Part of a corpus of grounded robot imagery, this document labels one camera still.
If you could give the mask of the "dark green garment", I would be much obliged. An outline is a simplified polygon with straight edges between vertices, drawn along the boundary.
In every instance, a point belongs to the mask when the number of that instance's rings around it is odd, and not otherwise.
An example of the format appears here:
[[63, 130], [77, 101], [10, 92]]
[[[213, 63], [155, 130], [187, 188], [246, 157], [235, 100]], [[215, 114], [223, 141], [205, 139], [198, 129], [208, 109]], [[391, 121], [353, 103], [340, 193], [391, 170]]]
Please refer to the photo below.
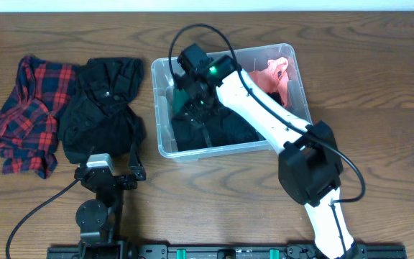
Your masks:
[[184, 91], [175, 88], [172, 93], [172, 112], [176, 115], [190, 99], [189, 95]]

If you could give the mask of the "clear plastic storage bin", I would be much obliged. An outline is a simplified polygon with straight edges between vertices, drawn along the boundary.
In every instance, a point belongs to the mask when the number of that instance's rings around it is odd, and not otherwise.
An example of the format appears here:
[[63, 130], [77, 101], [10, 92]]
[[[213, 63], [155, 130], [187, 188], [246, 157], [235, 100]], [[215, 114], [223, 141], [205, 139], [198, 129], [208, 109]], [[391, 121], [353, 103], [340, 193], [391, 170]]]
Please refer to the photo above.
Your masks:
[[[289, 61], [287, 74], [290, 82], [288, 85], [288, 97], [290, 106], [287, 109], [294, 115], [312, 122], [311, 113], [305, 96], [303, 82], [293, 47], [287, 43], [265, 45], [235, 49], [239, 64], [248, 72], [262, 71], [267, 68], [268, 60], [277, 60], [284, 57]], [[175, 140], [175, 131], [171, 125], [173, 112], [173, 78], [170, 74], [169, 62], [172, 62], [176, 73], [183, 73], [183, 69], [177, 64], [177, 56], [171, 59], [158, 58], [151, 65], [152, 85], [154, 92], [155, 117], [157, 128], [157, 144], [160, 154], [165, 158], [171, 158], [176, 162], [199, 160], [221, 155], [247, 153], [259, 150], [270, 150], [272, 147], [266, 140], [246, 142], [235, 145], [222, 145], [203, 149], [190, 149], [180, 151]]]

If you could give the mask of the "black garment with band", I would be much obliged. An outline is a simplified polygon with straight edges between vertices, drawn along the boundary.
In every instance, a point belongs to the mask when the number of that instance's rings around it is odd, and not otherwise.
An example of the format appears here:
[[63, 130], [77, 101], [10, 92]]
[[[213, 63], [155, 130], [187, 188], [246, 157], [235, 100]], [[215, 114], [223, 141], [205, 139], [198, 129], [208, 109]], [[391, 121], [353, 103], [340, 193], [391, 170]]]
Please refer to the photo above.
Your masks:
[[183, 107], [171, 119], [175, 141], [179, 151], [219, 147], [228, 144], [223, 120], [217, 114], [200, 117], [192, 109]]

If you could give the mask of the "dark navy garment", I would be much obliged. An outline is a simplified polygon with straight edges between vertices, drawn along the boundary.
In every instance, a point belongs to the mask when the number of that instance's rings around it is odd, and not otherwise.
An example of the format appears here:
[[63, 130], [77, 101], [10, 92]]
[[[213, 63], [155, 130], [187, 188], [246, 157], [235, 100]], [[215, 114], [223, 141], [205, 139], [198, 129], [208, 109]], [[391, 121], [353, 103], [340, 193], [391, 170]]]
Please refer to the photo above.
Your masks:
[[253, 126], [233, 110], [222, 107], [219, 111], [221, 115], [221, 145], [235, 145], [265, 140]]

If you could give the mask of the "pink garment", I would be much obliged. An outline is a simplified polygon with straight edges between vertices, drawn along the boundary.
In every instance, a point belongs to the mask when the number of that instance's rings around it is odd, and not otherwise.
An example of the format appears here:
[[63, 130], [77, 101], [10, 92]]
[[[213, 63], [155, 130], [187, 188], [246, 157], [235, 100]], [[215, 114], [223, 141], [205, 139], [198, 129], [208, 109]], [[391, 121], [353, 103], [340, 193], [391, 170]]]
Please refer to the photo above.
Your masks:
[[288, 96], [288, 66], [288, 59], [281, 57], [276, 60], [268, 60], [267, 68], [262, 71], [249, 72], [249, 77], [265, 93], [279, 94], [280, 103], [284, 108], [290, 106], [290, 97]]

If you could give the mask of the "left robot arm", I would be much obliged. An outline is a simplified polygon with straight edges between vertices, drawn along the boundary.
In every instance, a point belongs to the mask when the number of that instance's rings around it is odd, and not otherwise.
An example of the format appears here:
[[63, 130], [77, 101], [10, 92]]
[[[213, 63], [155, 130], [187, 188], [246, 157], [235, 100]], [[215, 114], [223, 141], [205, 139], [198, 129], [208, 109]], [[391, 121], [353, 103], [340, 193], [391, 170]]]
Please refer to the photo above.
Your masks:
[[134, 251], [120, 235], [124, 192], [137, 188], [146, 179], [139, 159], [139, 144], [133, 142], [129, 151], [130, 173], [116, 175], [108, 153], [90, 154], [75, 170], [75, 179], [95, 194], [82, 203], [75, 220], [80, 227], [79, 258], [131, 258]]

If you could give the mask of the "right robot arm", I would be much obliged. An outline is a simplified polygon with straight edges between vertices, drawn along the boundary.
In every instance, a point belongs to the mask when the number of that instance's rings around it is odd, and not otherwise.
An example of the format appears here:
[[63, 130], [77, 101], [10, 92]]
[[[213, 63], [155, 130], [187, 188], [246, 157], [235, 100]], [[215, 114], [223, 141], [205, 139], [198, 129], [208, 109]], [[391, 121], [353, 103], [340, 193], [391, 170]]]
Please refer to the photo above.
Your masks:
[[278, 156], [278, 179], [285, 192], [305, 207], [316, 249], [327, 258], [354, 258], [357, 244], [341, 210], [340, 175], [347, 161], [332, 129], [312, 125], [286, 109], [288, 61], [269, 60], [262, 71], [246, 72], [235, 55], [213, 59], [193, 44], [178, 56], [183, 74], [176, 86], [188, 95], [179, 111], [210, 140], [208, 128], [227, 108], [268, 141]]

